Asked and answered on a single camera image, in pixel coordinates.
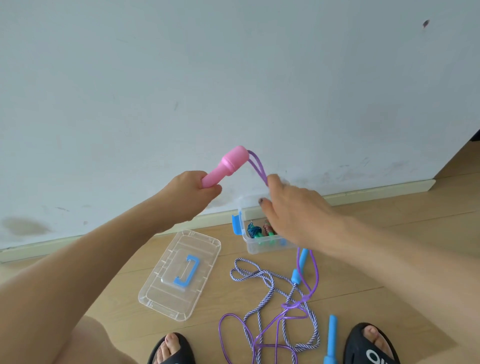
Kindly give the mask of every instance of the forearm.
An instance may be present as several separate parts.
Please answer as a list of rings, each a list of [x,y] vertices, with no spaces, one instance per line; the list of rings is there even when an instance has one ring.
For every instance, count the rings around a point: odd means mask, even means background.
[[[146,201],[1,285],[2,361],[53,362],[111,279],[158,232],[151,221]]]
[[[479,353],[480,260],[413,243],[353,219],[333,255],[398,294],[459,344]]]

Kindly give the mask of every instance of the blue and white twisted rope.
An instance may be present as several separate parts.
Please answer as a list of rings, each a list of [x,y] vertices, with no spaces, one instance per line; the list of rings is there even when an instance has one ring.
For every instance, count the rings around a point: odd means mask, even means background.
[[[249,270],[246,270],[246,269],[243,269],[243,268],[240,268],[238,267],[238,262],[245,262],[245,263],[248,263],[248,264],[251,264],[253,265],[254,267],[257,268],[256,271],[249,271]],[[281,295],[283,295],[284,297],[286,297],[287,299],[287,303],[288,302],[295,302],[295,300],[292,298],[293,294],[295,293],[295,291],[297,291],[298,293],[300,293],[301,296],[303,296],[303,293],[302,291],[300,290],[300,288],[298,287],[298,285],[294,282],[292,282],[289,278],[285,277],[285,276],[282,276],[280,274],[276,274],[270,270],[266,270],[266,269],[261,269],[258,264],[252,262],[251,260],[248,260],[248,259],[244,259],[244,258],[237,258],[235,259],[235,262],[234,262],[234,266],[235,268],[233,268],[231,271],[230,271],[230,277],[236,281],[236,282],[242,282],[244,280],[247,280],[249,278],[261,278],[263,279],[265,285],[269,288],[269,291],[267,293],[267,295],[265,296],[265,298],[262,299],[262,301],[260,302],[260,304],[258,305],[257,308],[251,310],[250,312],[248,312],[245,317],[243,318],[243,322],[246,324],[247,323],[247,319],[253,315],[253,314],[257,314],[257,318],[258,318],[258,328],[259,328],[259,332],[262,332],[262,320],[260,318],[260,310],[270,301],[270,299],[273,297],[274,293],[277,292],[277,293],[280,293]],[[241,275],[241,278],[237,278],[233,275],[234,272],[238,272],[240,275]],[[282,290],[278,289],[275,287],[275,280],[274,280],[274,277],[277,277],[277,278],[280,278],[280,279],[284,279],[286,280],[288,283],[290,283],[292,285],[292,290],[290,291],[289,294],[283,292]],[[288,339],[288,333],[287,333],[287,323],[286,323],[286,320],[282,320],[282,333],[283,333],[283,339],[285,340],[285,344],[287,346],[289,346],[294,352],[296,353],[299,353],[299,352],[303,352],[305,350],[311,350],[311,349],[317,349],[319,346],[320,346],[320,335],[318,333],[318,322],[317,322],[317,317],[315,316],[315,313],[308,307],[307,303],[303,303],[302,305],[302,308],[308,313],[308,316],[310,318],[310,320],[312,321],[312,325],[313,325],[313,334],[312,334],[312,337],[310,338],[310,340],[306,343],[306,344],[303,344],[303,343],[297,343],[295,345],[292,346],[292,344],[290,343],[290,340]],[[250,344],[250,347],[252,348],[253,350],[253,342],[252,340],[250,339],[250,336],[248,335],[248,332],[247,332],[247,329],[243,329],[243,331],[245,332],[245,336],[247,337],[247,340]],[[260,337],[260,340],[259,340],[259,343],[261,344],[263,342],[263,337]],[[257,353],[257,364],[262,364],[262,359],[261,359],[261,350],[262,348],[259,348],[258,349],[258,353]],[[295,364],[295,361],[294,361],[294,356],[292,354],[292,363]]]

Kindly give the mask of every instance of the pink jump rope handle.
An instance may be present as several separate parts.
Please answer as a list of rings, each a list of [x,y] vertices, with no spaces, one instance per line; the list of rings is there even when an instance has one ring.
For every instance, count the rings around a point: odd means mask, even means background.
[[[217,168],[202,178],[202,187],[212,187],[219,183],[225,176],[231,176],[233,172],[248,161],[249,157],[250,155],[245,147],[236,146],[224,155]]]

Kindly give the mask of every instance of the black slipper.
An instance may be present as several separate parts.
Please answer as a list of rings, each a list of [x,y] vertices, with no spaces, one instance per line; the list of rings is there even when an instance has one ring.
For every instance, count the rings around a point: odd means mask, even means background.
[[[179,338],[180,350],[173,354],[168,359],[164,360],[162,364],[196,364],[195,357],[193,356],[193,351],[188,343],[187,339],[182,334],[174,332],[175,335]],[[160,341],[155,345],[150,358],[148,359],[147,364],[152,364],[155,360],[156,352],[160,345],[165,341],[165,336],[160,339]]]
[[[385,338],[385,341],[390,346],[393,354],[393,359],[387,354],[377,348],[363,335],[363,329],[372,325],[362,322],[356,325],[351,331],[345,344],[343,352],[343,364],[400,364],[400,360],[396,351],[388,339],[388,337],[379,329],[375,328]]]

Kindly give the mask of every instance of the clear plastic box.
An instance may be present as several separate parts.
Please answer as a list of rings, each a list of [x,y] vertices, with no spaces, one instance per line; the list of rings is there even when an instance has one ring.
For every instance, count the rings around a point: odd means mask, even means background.
[[[220,253],[220,241],[178,232],[138,293],[138,301],[177,321],[188,319]]]
[[[270,252],[273,250],[294,248],[295,245],[280,235],[264,236],[261,238],[251,238],[247,233],[247,226],[250,222],[254,225],[262,227],[265,224],[265,214],[260,206],[258,199],[261,197],[270,198],[267,194],[253,195],[238,199],[238,215],[232,215],[233,232],[241,235],[247,243],[247,251],[250,254]]]

